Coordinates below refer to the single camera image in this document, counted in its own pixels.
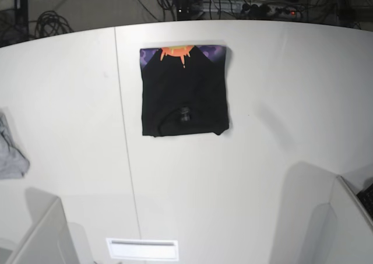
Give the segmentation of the black keyboard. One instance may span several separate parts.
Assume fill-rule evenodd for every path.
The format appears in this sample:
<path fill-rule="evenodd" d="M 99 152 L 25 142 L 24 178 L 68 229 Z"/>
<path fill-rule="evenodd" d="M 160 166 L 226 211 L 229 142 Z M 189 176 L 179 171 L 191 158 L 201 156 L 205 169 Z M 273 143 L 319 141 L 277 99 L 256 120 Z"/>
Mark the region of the black keyboard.
<path fill-rule="evenodd" d="M 357 197 L 370 217 L 373 218 L 373 184 L 367 189 L 360 191 Z"/>

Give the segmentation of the white partition panel left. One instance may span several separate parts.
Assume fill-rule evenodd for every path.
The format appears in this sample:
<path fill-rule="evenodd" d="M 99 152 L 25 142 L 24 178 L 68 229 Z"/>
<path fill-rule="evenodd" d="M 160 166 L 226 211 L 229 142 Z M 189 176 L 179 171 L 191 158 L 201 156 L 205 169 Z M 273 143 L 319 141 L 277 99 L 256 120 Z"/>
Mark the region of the white partition panel left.
<path fill-rule="evenodd" d="M 94 263 L 82 226 L 67 221 L 59 196 L 1 187 L 1 263 Z"/>

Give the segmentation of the white power strip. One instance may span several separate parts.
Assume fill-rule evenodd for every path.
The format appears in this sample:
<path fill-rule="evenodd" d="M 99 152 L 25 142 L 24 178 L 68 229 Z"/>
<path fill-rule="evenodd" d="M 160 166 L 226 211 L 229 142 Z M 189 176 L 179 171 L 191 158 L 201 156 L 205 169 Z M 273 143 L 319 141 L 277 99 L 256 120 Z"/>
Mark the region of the white power strip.
<path fill-rule="evenodd" d="M 303 13 L 296 6 L 268 3 L 243 4 L 240 16 L 252 20 L 302 20 Z"/>

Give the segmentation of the grey crumpled cloth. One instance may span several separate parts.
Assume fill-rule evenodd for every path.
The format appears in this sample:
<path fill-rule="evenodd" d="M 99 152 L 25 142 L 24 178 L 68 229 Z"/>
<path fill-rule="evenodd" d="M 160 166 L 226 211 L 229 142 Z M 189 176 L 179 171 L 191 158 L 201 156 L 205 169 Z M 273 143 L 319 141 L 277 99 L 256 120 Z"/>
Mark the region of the grey crumpled cloth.
<path fill-rule="evenodd" d="M 1 112 L 1 179 L 21 179 L 29 168 L 30 162 L 16 147 L 6 116 Z"/>

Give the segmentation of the black T-shirt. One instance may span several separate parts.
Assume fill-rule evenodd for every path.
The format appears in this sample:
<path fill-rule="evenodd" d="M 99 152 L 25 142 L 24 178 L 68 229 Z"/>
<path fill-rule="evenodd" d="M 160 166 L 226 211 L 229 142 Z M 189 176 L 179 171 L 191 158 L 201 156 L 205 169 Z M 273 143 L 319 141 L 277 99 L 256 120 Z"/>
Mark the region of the black T-shirt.
<path fill-rule="evenodd" d="M 142 134 L 163 137 L 229 129 L 223 45 L 140 49 Z"/>

